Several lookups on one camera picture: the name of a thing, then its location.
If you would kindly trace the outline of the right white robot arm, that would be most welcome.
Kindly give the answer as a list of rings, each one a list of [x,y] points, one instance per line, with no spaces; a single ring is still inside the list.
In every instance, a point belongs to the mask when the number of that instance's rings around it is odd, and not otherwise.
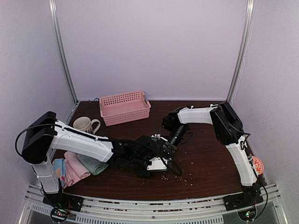
[[[240,203],[244,206],[251,205],[258,195],[261,183],[252,157],[247,154],[247,137],[243,124],[227,102],[221,102],[209,107],[180,107],[163,118],[162,127],[170,131],[166,142],[160,147],[160,154],[164,158],[172,157],[189,124],[210,124],[214,128],[216,139],[223,144],[231,154],[239,172],[242,185]]]

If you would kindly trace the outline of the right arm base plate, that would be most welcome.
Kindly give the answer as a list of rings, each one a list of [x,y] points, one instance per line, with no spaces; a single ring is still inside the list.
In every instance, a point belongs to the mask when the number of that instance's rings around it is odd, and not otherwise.
[[[226,211],[238,210],[249,206],[254,206],[255,203],[262,203],[263,196],[259,193],[239,193],[234,195],[227,195],[223,198]]]

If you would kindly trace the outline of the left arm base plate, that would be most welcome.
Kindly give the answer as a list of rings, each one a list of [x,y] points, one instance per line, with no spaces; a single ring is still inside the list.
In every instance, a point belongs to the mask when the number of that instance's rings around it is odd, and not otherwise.
[[[68,194],[50,194],[43,197],[44,204],[51,205],[52,207],[58,209],[77,212],[81,211],[83,200],[84,199],[80,196]]]

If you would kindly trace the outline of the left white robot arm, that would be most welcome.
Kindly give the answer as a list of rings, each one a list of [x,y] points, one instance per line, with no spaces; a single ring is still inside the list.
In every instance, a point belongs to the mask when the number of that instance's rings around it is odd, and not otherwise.
[[[17,153],[31,165],[44,192],[57,207],[66,205],[67,196],[61,192],[62,182],[50,162],[52,150],[60,149],[117,166],[133,166],[146,173],[165,171],[168,166],[151,137],[120,140],[97,136],[65,124],[52,111],[22,130],[15,139],[15,147],[18,147],[22,135],[25,136],[22,150],[17,150]]]

